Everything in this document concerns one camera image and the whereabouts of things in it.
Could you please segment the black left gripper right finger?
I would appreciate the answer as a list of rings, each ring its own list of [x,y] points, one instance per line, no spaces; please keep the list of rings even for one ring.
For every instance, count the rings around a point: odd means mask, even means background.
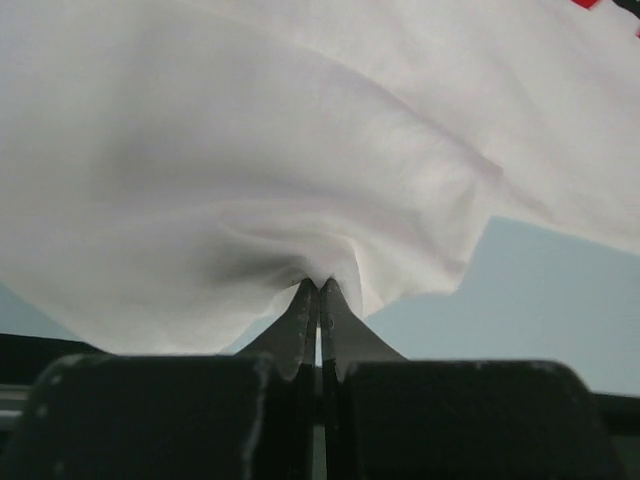
[[[406,358],[353,313],[333,278],[319,291],[319,325],[327,477],[355,479],[354,421],[348,373],[361,363],[404,362]]]

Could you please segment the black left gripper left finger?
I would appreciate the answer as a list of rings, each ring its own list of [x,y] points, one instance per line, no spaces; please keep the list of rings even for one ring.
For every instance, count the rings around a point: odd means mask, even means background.
[[[312,476],[318,289],[303,280],[285,312],[236,355],[266,376],[248,447],[250,479]]]

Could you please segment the white t-shirt red graphic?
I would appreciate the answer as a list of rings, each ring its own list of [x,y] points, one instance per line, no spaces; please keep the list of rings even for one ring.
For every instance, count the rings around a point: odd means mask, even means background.
[[[1,5],[1,281],[100,349],[452,293],[494,216],[638,251],[634,8]]]

